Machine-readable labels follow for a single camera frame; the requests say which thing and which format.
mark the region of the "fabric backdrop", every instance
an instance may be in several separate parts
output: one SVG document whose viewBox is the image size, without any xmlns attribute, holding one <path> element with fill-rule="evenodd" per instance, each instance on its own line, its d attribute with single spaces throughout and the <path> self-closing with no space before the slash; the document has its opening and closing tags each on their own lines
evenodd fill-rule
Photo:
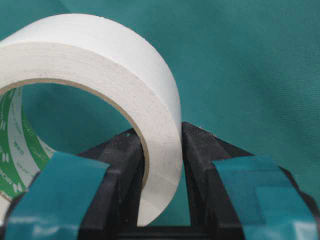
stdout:
<svg viewBox="0 0 320 240">
<path fill-rule="evenodd" d="M 1 0 L 0 39 L 56 14 L 117 21 L 168 63 L 182 120 L 289 169 L 320 205 L 319 0 Z M 51 147 L 77 153 L 128 128 L 111 106 L 82 90 L 36 84 L 26 115 Z M 182 174 L 154 225 L 188 225 Z"/>
</svg>

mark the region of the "black plastic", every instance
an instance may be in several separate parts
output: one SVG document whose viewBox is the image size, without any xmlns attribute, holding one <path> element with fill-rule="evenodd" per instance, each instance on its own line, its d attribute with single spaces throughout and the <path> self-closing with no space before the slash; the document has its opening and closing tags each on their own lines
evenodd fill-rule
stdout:
<svg viewBox="0 0 320 240">
<path fill-rule="evenodd" d="M 212 161 L 253 154 L 188 122 L 182 123 L 182 140 L 191 225 L 205 225 L 213 239 L 245 239 L 242 225 Z M 288 170 L 280 169 L 312 212 L 320 237 L 320 214 L 316 202 L 299 189 Z"/>
<path fill-rule="evenodd" d="M 114 238 L 124 226 L 136 226 L 144 156 L 135 131 L 127 130 L 78 156 L 111 164 L 83 218 L 78 239 Z"/>
</svg>

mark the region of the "tape inner surface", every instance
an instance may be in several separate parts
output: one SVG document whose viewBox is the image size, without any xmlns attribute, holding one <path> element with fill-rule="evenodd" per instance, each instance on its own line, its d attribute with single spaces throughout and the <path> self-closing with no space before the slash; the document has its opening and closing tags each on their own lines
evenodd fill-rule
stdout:
<svg viewBox="0 0 320 240">
<path fill-rule="evenodd" d="M 42 127 L 42 136 L 46 136 L 46 132 L 53 134 L 54 131 L 57 131 L 57 124 L 59 125 L 57 122 L 63 122 L 63 117 L 65 117 L 63 115 L 59 115 L 59 113 L 64 114 L 67 111 L 69 112 L 69 116 L 73 116 L 73 118 L 68 120 L 69 123 L 66 125 L 70 126 L 73 123 L 75 126 L 69 127 L 68 129 L 58 126 L 58 129 L 61 131 L 56 132 L 55 135 L 60 138 L 53 139 L 53 145 L 55 146 L 55 149 L 68 153 L 75 154 L 82 152 L 108 140 L 114 134 L 118 134 L 119 132 L 130 128 L 130 124 L 121 114 L 119 114 L 116 109 L 110 106 L 103 99 L 100 99 L 89 92 L 72 86 L 54 83 L 42 83 L 39 84 L 40 86 L 36 85 L 38 84 L 25 85 L 24 87 L 19 86 L 0 95 L 0 226 L 3 224 L 3 217 L 10 201 L 14 197 L 24 192 L 24 190 L 31 183 L 35 174 L 44 169 L 46 164 L 50 161 L 50 158 L 55 153 L 55 150 L 42 141 L 36 134 L 34 128 L 28 121 L 28 117 L 26 116 L 23 105 L 26 105 L 27 109 L 31 109 L 33 111 L 28 112 L 29 116 L 32 116 L 32 114 L 37 115 L 38 113 L 39 117 L 39 114 L 45 115 L 48 114 L 48 111 L 52 111 L 53 115 L 51 114 L 51 116 L 54 117 L 54 114 L 56 113 L 56 119 L 50 120 L 52 126 L 44 125 Z M 64 101 L 60 103 L 60 106 L 57 104 L 57 106 L 62 107 L 62 109 L 57 109 L 56 111 L 47 109 L 46 111 L 42 112 L 40 109 L 37 112 L 28 106 L 32 104 L 30 96 L 36 94 L 37 88 L 40 91 L 42 90 L 45 92 L 44 89 L 46 88 L 48 91 L 50 91 L 50 87 L 57 88 L 57 91 L 60 95 L 75 94 L 76 96 L 64 99 Z M 24 103 L 23 92 L 27 93 L 27 99 L 24 100 Z M 98 108 L 101 110 L 101 112 L 103 110 L 105 114 L 110 114 L 111 118 L 108 120 L 106 119 L 106 116 L 103 117 L 99 115 L 97 118 L 100 117 L 102 120 L 97 123 L 97 121 L 92 119 L 92 116 L 86 116 L 85 114 L 79 115 L 79 109 L 77 111 L 73 110 L 72 108 L 78 104 L 83 104 L 84 101 L 89 101 L 84 107 L 88 107 L 93 103 L 95 109 Z M 116 124 L 119 126 L 119 123 L 122 124 L 125 129 L 117 129 Z M 68 133 L 66 133 L 67 131 L 69 131 L 69 134 L 73 134 L 73 136 L 71 136 L 71 140 L 73 141 L 80 136 L 78 145 L 68 145 L 69 142 Z M 77 131 L 82 131 L 83 133 L 77 135 Z"/>
</svg>

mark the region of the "teal tape strip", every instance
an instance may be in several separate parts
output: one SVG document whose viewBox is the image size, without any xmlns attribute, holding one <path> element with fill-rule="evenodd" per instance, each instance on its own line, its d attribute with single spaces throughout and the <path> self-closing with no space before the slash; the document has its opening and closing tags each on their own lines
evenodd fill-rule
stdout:
<svg viewBox="0 0 320 240">
<path fill-rule="evenodd" d="M 315 219 L 286 175 L 268 157 L 212 162 L 246 240 L 317 240 Z"/>
<path fill-rule="evenodd" d="M 6 240 L 76 240 L 109 164 L 56 152 L 13 210 Z"/>
</svg>

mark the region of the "tape roll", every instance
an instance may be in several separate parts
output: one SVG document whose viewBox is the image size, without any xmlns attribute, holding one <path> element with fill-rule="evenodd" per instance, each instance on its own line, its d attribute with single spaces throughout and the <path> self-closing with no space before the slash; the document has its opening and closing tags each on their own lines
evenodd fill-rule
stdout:
<svg viewBox="0 0 320 240">
<path fill-rule="evenodd" d="M 145 39 L 103 17 L 50 16 L 0 42 L 0 69 L 0 94 L 58 83 L 118 109 L 139 135 L 145 157 L 138 225 L 164 210 L 180 180 L 181 108 L 170 69 Z"/>
</svg>

